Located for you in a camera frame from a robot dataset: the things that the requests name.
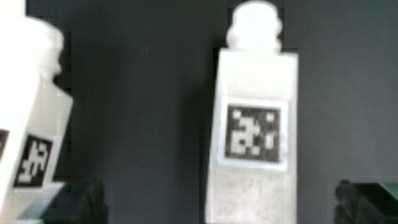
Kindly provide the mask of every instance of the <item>white knob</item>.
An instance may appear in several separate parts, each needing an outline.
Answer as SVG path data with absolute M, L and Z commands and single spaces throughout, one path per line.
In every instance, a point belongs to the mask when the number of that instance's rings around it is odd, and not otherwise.
M 234 13 L 234 25 L 228 31 L 230 48 L 280 52 L 282 28 L 276 6 L 266 1 L 242 3 Z

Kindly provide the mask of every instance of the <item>dark wall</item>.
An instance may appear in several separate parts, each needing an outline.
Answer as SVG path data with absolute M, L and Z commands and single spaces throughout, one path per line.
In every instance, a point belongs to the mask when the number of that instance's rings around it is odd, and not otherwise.
M 203 223 L 228 0 L 33 0 L 63 29 L 75 97 L 58 179 L 99 176 L 111 223 Z M 299 223 L 333 223 L 335 187 L 398 181 L 398 1 L 285 0 L 301 52 Z

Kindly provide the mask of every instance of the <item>white rectangular block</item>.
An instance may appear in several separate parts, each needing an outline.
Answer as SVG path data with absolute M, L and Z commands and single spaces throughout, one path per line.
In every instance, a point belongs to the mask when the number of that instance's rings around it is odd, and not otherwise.
M 298 223 L 298 55 L 221 51 L 207 222 Z

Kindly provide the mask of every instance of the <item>printed pattern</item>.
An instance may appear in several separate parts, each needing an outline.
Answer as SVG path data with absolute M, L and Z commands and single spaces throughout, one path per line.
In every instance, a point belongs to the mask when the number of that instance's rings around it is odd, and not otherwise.
M 282 162 L 282 110 L 228 107 L 226 158 Z
M 29 135 L 15 187 L 42 187 L 54 143 Z

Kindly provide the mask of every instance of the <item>white block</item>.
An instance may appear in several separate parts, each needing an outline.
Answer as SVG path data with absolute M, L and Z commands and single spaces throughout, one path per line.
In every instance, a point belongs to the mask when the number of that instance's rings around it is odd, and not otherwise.
M 52 81 L 61 72 L 61 31 L 35 18 L 0 25 L 0 223 L 6 223 L 52 182 L 74 99 Z
M 294 224 L 298 55 L 280 53 L 274 6 L 250 1 L 234 19 L 219 57 L 207 222 Z

